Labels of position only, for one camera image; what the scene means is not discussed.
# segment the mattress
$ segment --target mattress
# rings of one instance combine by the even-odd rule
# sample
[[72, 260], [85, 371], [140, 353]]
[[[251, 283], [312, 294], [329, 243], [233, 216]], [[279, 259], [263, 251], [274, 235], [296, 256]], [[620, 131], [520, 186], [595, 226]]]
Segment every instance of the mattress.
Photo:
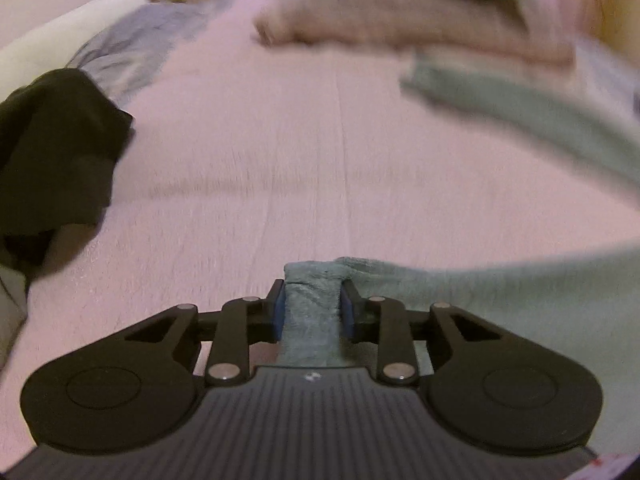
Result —
[[[0, 470], [37, 367], [177, 303], [262, 296], [287, 262], [475, 268], [640, 238], [637, 199], [506, 124], [401, 91], [409, 56], [261, 47], [235, 0], [126, 105], [100, 227], [60, 231], [0, 380]], [[268, 360], [273, 348], [256, 360]]]

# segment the black garment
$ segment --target black garment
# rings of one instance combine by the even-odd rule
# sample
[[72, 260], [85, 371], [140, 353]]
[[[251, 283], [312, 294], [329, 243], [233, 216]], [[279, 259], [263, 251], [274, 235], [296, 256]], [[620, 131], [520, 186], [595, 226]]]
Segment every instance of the black garment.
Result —
[[80, 70], [53, 70], [0, 104], [0, 246], [39, 264], [65, 224], [96, 224], [133, 118]]

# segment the green cloth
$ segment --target green cloth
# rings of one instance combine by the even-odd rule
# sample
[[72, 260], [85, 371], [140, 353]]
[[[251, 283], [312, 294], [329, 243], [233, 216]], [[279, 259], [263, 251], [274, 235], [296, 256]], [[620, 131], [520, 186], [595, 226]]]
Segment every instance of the green cloth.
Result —
[[46, 73], [0, 104], [0, 368], [27, 314], [26, 272], [56, 229], [100, 221], [131, 123], [76, 69]]
[[[418, 63], [404, 85], [425, 98], [509, 121], [640, 184], [640, 140], [550, 94], [426, 61]], [[599, 453], [640, 448], [640, 247], [468, 271], [407, 269], [342, 258], [287, 264], [285, 277], [280, 364], [373, 366], [374, 346], [354, 347], [340, 338], [338, 295], [341, 282], [350, 278], [363, 297], [397, 298], [411, 310], [447, 301], [578, 361], [604, 390], [591, 447]], [[424, 344], [416, 348], [421, 373], [430, 373]]]

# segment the metal screw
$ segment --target metal screw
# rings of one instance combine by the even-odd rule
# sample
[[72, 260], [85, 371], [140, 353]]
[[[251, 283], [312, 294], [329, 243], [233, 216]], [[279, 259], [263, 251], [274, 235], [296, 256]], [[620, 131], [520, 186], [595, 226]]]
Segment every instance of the metal screw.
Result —
[[233, 363], [218, 363], [210, 366], [207, 373], [214, 379], [228, 381], [240, 374], [240, 368]]
[[389, 379], [404, 380], [415, 375], [415, 367], [409, 363], [391, 363], [382, 368], [382, 373]]

